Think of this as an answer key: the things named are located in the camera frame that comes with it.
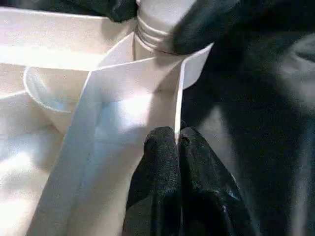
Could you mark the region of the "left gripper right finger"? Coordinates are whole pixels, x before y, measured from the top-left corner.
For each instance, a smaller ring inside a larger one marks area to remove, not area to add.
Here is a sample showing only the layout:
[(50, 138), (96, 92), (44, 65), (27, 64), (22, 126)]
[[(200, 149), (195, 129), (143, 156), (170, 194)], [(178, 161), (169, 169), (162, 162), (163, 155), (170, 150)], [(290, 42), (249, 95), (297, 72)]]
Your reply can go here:
[(255, 235), (235, 179), (191, 127), (181, 131), (180, 171), (185, 235)]

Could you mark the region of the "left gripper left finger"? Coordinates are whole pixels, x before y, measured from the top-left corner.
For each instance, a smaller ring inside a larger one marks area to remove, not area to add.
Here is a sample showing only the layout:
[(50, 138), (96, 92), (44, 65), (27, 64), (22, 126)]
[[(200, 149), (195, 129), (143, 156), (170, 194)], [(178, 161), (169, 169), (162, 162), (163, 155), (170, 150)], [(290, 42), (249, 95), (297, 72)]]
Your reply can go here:
[(173, 129), (153, 129), (143, 151), (131, 178), (122, 234), (177, 236), (181, 226), (181, 178)]

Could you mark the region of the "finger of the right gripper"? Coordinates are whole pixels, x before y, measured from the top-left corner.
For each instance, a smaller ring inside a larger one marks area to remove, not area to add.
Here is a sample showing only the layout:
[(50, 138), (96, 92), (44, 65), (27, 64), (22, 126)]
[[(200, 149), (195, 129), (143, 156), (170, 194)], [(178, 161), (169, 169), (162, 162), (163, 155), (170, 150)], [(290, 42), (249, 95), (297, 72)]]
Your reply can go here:
[(194, 53), (253, 16), (253, 0), (197, 0), (173, 30), (172, 51)]
[(97, 12), (114, 22), (124, 22), (134, 18), (137, 14), (135, 0), (97, 0)]

